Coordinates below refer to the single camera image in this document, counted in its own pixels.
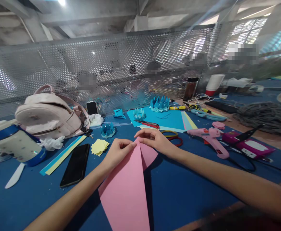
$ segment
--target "hand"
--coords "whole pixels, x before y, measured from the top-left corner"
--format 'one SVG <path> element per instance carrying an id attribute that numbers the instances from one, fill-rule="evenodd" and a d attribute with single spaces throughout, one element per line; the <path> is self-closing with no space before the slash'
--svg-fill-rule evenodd
<path id="1" fill-rule="evenodd" d="M 178 147 L 172 144 L 159 130 L 144 128 L 136 133 L 134 138 L 140 137 L 139 142 L 155 148 L 160 153 L 174 158 Z"/>
<path id="2" fill-rule="evenodd" d="M 136 145 L 136 143 L 130 140 L 114 139 L 101 164 L 105 165 L 110 170 L 113 170 L 124 159 L 124 157 L 136 147 Z"/>

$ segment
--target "glue stick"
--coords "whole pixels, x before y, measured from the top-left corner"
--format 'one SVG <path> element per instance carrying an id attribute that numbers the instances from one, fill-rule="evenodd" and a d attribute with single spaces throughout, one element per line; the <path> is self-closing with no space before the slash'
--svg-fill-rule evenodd
<path id="1" fill-rule="evenodd" d="M 169 110 L 184 110 L 185 106 L 170 107 Z"/>

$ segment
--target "brown bottle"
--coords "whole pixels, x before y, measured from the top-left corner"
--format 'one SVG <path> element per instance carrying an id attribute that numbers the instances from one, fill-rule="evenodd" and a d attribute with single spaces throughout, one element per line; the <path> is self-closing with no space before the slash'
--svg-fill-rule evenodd
<path id="1" fill-rule="evenodd" d="M 188 101 L 189 99 L 192 98 L 198 80 L 199 80 L 199 78 L 188 78 L 187 79 L 183 101 Z"/>

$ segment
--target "person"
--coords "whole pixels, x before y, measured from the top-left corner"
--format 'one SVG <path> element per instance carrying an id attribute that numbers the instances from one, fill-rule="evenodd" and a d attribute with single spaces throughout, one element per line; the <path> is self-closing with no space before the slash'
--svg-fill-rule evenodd
<path id="1" fill-rule="evenodd" d="M 134 138 L 155 148 L 196 173 L 226 189 L 242 202 L 281 221 L 281 186 L 251 173 L 184 151 L 160 131 L 142 129 Z M 114 139 L 104 160 L 25 229 L 63 230 L 107 175 L 136 147 L 130 140 Z"/>

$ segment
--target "hot glue gun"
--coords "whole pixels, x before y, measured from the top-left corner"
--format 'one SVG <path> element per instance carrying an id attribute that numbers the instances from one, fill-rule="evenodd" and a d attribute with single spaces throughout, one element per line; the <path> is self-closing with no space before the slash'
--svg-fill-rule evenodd
<path id="1" fill-rule="evenodd" d="M 210 144 L 216 150 L 217 156 L 221 159 L 227 159 L 229 157 L 229 152 L 223 147 L 223 145 L 216 139 L 220 137 L 220 132 L 216 128 L 210 128 L 209 130 L 205 128 L 201 129 L 191 129 L 187 132 L 191 136 L 200 136 L 205 141 L 205 144 Z"/>

